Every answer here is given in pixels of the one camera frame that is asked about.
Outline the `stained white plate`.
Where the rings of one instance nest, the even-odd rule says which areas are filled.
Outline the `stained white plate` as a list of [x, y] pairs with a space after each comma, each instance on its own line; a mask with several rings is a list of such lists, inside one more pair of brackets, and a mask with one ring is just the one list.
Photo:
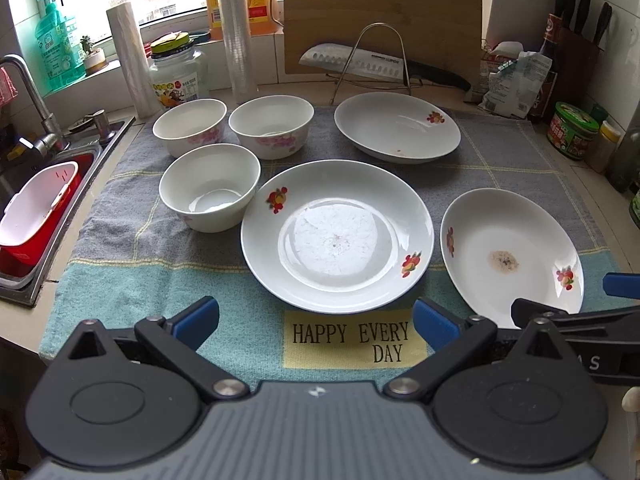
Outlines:
[[440, 246], [450, 280], [466, 304], [500, 328], [513, 328], [523, 298], [575, 314], [585, 280], [574, 244], [544, 208], [498, 188], [461, 194], [446, 209]]

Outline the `large white plate fruit decals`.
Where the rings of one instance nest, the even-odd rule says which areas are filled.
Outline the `large white plate fruit decals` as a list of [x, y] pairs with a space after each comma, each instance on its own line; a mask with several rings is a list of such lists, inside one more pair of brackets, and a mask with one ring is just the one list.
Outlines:
[[404, 296], [430, 264], [434, 224], [419, 194], [378, 166], [305, 162], [267, 181], [241, 224], [256, 280], [293, 307], [371, 311]]

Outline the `white bowl front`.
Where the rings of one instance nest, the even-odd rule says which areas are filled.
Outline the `white bowl front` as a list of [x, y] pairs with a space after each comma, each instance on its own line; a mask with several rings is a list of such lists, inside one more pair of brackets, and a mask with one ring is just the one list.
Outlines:
[[219, 233], [239, 224], [253, 199], [262, 166], [241, 145], [201, 146], [165, 170], [158, 192], [163, 204], [190, 229]]

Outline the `white bowl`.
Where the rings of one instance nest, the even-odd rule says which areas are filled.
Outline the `white bowl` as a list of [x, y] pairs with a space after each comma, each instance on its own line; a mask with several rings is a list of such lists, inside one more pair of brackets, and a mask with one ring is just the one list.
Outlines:
[[175, 158], [203, 145], [219, 143], [224, 135], [227, 105], [198, 99], [168, 110], [154, 122], [152, 133]]
[[165, 170], [158, 192], [163, 204], [190, 229], [219, 233], [239, 224], [253, 199], [262, 166], [241, 145], [201, 146]]
[[240, 144], [259, 159], [284, 159], [308, 139], [314, 107], [298, 96], [261, 96], [237, 107], [228, 125]]

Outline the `white plate back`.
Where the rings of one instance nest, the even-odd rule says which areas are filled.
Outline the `white plate back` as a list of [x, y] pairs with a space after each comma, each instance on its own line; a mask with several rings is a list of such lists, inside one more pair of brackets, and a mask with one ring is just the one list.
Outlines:
[[430, 102], [392, 92], [370, 92], [341, 102], [334, 122], [358, 150], [384, 162], [417, 165], [454, 152], [461, 132]]

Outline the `dark glass oil bottle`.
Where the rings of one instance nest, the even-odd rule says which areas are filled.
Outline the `dark glass oil bottle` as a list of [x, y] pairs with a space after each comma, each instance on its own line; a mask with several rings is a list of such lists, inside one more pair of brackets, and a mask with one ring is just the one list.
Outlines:
[[614, 153], [605, 177], [619, 193], [625, 193], [639, 171], [640, 118], [636, 110], [620, 146]]

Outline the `yellow lid spice jar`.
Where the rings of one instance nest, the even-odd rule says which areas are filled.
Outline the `yellow lid spice jar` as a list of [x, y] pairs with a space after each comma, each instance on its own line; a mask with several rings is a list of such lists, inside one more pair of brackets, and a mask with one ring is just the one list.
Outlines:
[[614, 154], [621, 137], [620, 130], [605, 119], [592, 142], [587, 164], [600, 174], [608, 166], [608, 162]]

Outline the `red white basin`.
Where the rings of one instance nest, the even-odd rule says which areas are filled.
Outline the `red white basin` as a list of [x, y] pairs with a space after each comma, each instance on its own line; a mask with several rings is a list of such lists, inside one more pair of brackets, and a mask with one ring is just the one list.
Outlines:
[[9, 201], [1, 218], [2, 274], [22, 278], [41, 260], [92, 162], [86, 153], [41, 169]]

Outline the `white plastic food bag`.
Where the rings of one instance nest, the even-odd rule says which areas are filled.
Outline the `white plastic food bag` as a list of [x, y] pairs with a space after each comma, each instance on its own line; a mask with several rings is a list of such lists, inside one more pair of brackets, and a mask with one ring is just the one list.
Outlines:
[[502, 117], [524, 119], [533, 107], [552, 59], [540, 52], [521, 52], [488, 78], [480, 108]]

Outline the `steel faucet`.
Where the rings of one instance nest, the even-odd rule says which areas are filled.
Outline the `steel faucet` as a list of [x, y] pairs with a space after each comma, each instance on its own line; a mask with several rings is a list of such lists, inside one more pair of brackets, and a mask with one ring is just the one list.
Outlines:
[[47, 107], [46, 102], [35, 85], [35, 81], [32, 79], [32, 74], [29, 68], [21, 56], [8, 53], [1, 58], [1, 66], [12, 65], [20, 74], [22, 83], [34, 104], [35, 110], [40, 118], [40, 122], [43, 128], [43, 136], [40, 136], [34, 143], [32, 143], [32, 149], [36, 150], [41, 157], [47, 158], [54, 154], [62, 153], [70, 146], [62, 133], [62, 129], [58, 124], [58, 120], [54, 114]]

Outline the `steel sink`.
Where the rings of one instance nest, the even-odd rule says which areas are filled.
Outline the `steel sink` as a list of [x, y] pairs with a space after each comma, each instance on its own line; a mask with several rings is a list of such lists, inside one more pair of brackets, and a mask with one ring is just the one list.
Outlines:
[[136, 118], [68, 132], [67, 148], [1, 174], [1, 298], [32, 308], [73, 215]]

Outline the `small potted plant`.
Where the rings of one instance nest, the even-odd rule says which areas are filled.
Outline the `small potted plant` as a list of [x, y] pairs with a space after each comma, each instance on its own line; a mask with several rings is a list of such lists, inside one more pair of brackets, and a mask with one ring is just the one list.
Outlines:
[[80, 38], [82, 52], [84, 52], [84, 67], [87, 76], [93, 75], [107, 66], [107, 60], [102, 48], [93, 47], [89, 36]]

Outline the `bamboo cutting board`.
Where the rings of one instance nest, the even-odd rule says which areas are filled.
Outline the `bamboo cutting board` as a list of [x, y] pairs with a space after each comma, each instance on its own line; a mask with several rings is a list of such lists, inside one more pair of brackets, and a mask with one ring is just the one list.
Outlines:
[[482, 56], [483, 0], [284, 0], [289, 74], [316, 44], [359, 44], [449, 70], [476, 84]]

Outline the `green dish soap bottle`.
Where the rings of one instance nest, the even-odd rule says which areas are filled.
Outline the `green dish soap bottle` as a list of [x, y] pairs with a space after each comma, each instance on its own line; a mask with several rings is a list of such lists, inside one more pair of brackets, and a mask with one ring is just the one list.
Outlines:
[[85, 76], [84, 55], [73, 18], [65, 16], [55, 0], [39, 0], [44, 14], [35, 38], [51, 92], [63, 89]]

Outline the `clear plastic wrap roll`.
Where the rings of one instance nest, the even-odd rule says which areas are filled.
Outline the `clear plastic wrap roll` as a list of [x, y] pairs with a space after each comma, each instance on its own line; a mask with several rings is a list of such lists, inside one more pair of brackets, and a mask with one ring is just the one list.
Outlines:
[[250, 28], [245, 14], [245, 3], [219, 0], [219, 5], [231, 89], [236, 104], [240, 105], [254, 99], [258, 91], [250, 50]]

